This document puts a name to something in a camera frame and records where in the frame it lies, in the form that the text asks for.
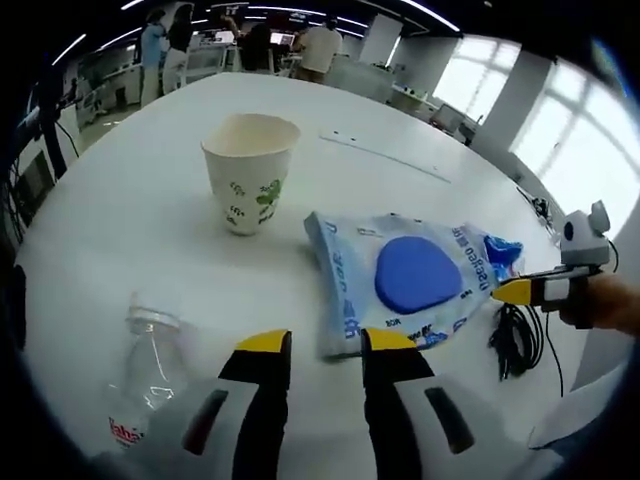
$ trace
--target plastic bottle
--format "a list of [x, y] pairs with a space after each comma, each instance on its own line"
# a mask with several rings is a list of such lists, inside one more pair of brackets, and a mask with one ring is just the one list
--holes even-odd
[[175, 397], [191, 375], [178, 344], [180, 321], [167, 295], [136, 293], [127, 323], [135, 336], [117, 382], [109, 384], [109, 428], [122, 448], [144, 437], [149, 416]]

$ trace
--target person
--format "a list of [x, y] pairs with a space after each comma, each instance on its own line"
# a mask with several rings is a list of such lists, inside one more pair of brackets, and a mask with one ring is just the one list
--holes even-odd
[[242, 68], [247, 72], [270, 74], [274, 71], [273, 52], [271, 50], [271, 29], [266, 23], [258, 23], [247, 34], [238, 29], [233, 18], [222, 16], [233, 32], [240, 48]]
[[616, 275], [595, 275], [585, 293], [564, 302], [559, 314], [569, 325], [586, 323], [636, 339], [628, 362], [565, 395], [529, 436], [530, 448], [553, 452], [538, 466], [557, 469], [554, 478], [594, 478], [598, 469], [609, 466], [597, 459], [618, 457], [629, 441], [625, 438], [637, 433], [628, 410], [621, 407], [640, 401], [640, 290]]
[[142, 69], [144, 74], [142, 97], [140, 99], [142, 107], [146, 107], [158, 98], [158, 87], [160, 83], [158, 77], [160, 74], [160, 58], [162, 56], [160, 39], [166, 35], [166, 30], [160, 23], [162, 17], [164, 17], [163, 10], [151, 12], [140, 38]]
[[162, 72], [162, 89], [165, 95], [178, 89], [182, 74], [187, 66], [187, 49], [193, 35], [191, 16], [193, 5], [182, 5], [176, 10], [173, 25], [169, 29], [169, 44], [171, 48], [167, 52]]
[[338, 21], [329, 16], [324, 26], [312, 27], [294, 45], [294, 50], [302, 50], [302, 60], [296, 71], [298, 80], [324, 83], [324, 78], [333, 57], [342, 47], [342, 36], [336, 31]]
[[586, 320], [594, 328], [618, 330], [640, 339], [640, 291], [616, 275], [595, 275], [589, 278], [584, 298], [565, 304], [560, 318], [569, 325]]
[[60, 104], [63, 106], [63, 108], [68, 107], [69, 105], [71, 105], [76, 101], [77, 95], [78, 95], [78, 79], [74, 78], [71, 80], [71, 87], [69, 88], [69, 91], [66, 94], [64, 94], [62, 99], [60, 100]]

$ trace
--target ceiling light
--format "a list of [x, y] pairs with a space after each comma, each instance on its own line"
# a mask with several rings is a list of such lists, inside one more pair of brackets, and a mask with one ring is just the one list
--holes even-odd
[[405, 18], [402, 15], [400, 15], [398, 12], [394, 12], [393, 10], [389, 10], [388, 8], [381, 7], [377, 3], [372, 3], [367, 0], [356, 0], [356, 2], [364, 3], [365, 5], [369, 5], [370, 7], [377, 8], [378, 10], [381, 10], [383, 12], [387, 12], [389, 15], [393, 15], [394, 17], [399, 18], [402, 22], [413, 23], [416, 27], [422, 29], [424, 31], [423, 33], [429, 32], [429, 29], [424, 25], [420, 25], [418, 22], [411, 20], [410, 18]]
[[[322, 13], [322, 12], [316, 12], [314, 10], [302, 10], [300, 8], [288, 8], [288, 7], [265, 7], [265, 6], [251, 6], [251, 7], [247, 7], [250, 10], [279, 10], [279, 11], [283, 11], [283, 12], [293, 12], [293, 13], [306, 13], [307, 15], [319, 15], [321, 17], [326, 17], [327, 14], [326, 13]], [[338, 20], [342, 21], [342, 22], [347, 22], [347, 23], [352, 23], [354, 25], [358, 25], [359, 27], [362, 28], [369, 28], [369, 25], [366, 25], [364, 23], [360, 23], [360, 22], [356, 22], [355, 20], [349, 20], [348, 18], [344, 18], [344, 17], [337, 17]]]
[[348, 18], [338, 17], [338, 20], [341, 22], [353, 23], [354, 25], [358, 25], [362, 28], [369, 28], [369, 25], [365, 25], [364, 23], [356, 22], [355, 20], [349, 20]]
[[460, 29], [458, 27], [456, 27], [453, 23], [451, 23], [449, 20], [447, 20], [445, 18], [442, 18], [436, 12], [434, 12], [432, 10], [429, 10], [424, 5], [420, 5], [418, 2], [414, 2], [413, 0], [400, 0], [400, 1], [402, 3], [406, 3], [407, 5], [411, 5], [414, 8], [417, 8], [418, 10], [420, 10], [421, 12], [426, 13], [427, 15], [431, 15], [433, 18], [435, 18], [439, 22], [445, 24], [447, 27], [449, 27], [454, 32], [459, 32], [460, 31]]
[[389, 58], [387, 58], [387, 63], [384, 64], [385, 67], [391, 65], [391, 60], [393, 60], [393, 56], [396, 54], [396, 50], [398, 49], [398, 45], [400, 45], [400, 36], [396, 38], [396, 43], [393, 44], [393, 48], [391, 49], [391, 53], [389, 54]]
[[299, 8], [286, 8], [286, 7], [247, 7], [249, 10], [282, 10], [283, 12], [297, 12], [297, 13], [306, 13], [307, 15], [320, 15], [321, 17], [326, 16], [326, 13], [322, 12], [314, 12], [313, 10], [301, 10]]
[[79, 44], [82, 40], [85, 39], [85, 37], [87, 36], [86, 33], [83, 33], [82, 35], [80, 35], [78, 38], [76, 38], [73, 43], [71, 45], [69, 45], [64, 52], [62, 52], [60, 54], [60, 56], [58, 58], [56, 58], [53, 63], [51, 64], [52, 66], [55, 65], [56, 63], [58, 63], [60, 61], [60, 59], [62, 57], [64, 57], [67, 53], [69, 53], [69, 50], [71, 50], [73, 47], [75, 47], [77, 44]]
[[113, 45], [114, 43], [116, 43], [118, 40], [122, 40], [124, 37], [128, 37], [129, 35], [131, 35], [132, 33], [136, 33], [139, 32], [140, 30], [142, 30], [142, 27], [138, 27], [135, 30], [131, 30], [130, 32], [125, 33], [124, 35], [120, 35], [117, 38], [114, 38], [113, 40], [105, 43], [103, 46], [101, 46], [98, 51], [104, 50], [105, 48], [107, 48], [109, 45]]
[[144, 0], [132, 0], [131, 2], [127, 3], [126, 5], [123, 5], [120, 7], [120, 10], [126, 10], [127, 8], [131, 8], [134, 5], [137, 5], [139, 3], [144, 2]]
[[[317, 27], [322, 27], [324, 25], [324, 23], [309, 22], [309, 25], [315, 25]], [[364, 35], [361, 35], [360, 33], [352, 32], [350, 30], [345, 30], [344, 28], [336, 28], [336, 30], [339, 30], [339, 31], [341, 31], [343, 33], [348, 33], [349, 35], [353, 35], [354, 37], [364, 38]]]
[[216, 5], [211, 5], [211, 8], [218, 7], [239, 7], [240, 5], [249, 5], [249, 2], [233, 2], [233, 3], [218, 3]]
[[362, 35], [360, 33], [352, 32], [350, 30], [345, 30], [344, 28], [336, 28], [336, 30], [338, 30], [339, 32], [342, 32], [342, 33], [348, 33], [349, 35], [353, 35], [354, 37], [364, 38], [364, 35]]

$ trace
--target paper cup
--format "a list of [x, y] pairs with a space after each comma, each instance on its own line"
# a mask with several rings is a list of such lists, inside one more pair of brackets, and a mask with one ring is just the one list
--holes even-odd
[[233, 233], [253, 235], [273, 217], [299, 138], [300, 129], [282, 118], [242, 114], [202, 143], [211, 188]]

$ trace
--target round table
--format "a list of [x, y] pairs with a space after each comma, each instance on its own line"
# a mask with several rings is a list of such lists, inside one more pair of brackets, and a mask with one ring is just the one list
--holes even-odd
[[[200, 141], [237, 112], [279, 115], [303, 132], [278, 211], [250, 238], [224, 228], [200, 150]], [[323, 131], [356, 138], [369, 152], [323, 140]], [[28, 365], [85, 453], [113, 445], [104, 388], [127, 344], [131, 293], [170, 288], [195, 327], [186, 335], [188, 361], [200, 375], [217, 376], [243, 338], [293, 331], [280, 478], [375, 478], [361, 360], [328, 363], [317, 354], [326, 293], [302, 224], [313, 210], [469, 221], [522, 241], [527, 272], [559, 261], [515, 185], [419, 120], [284, 78], [221, 74], [189, 85], [92, 146], [49, 194], [19, 252], [27, 273]], [[450, 341], [423, 354], [436, 374], [452, 375], [491, 402], [507, 434], [525, 442], [559, 400], [558, 374], [546, 348], [533, 371], [499, 381], [497, 357], [487, 348], [497, 306], [487, 302]], [[586, 333], [555, 315], [549, 330], [567, 389]]]

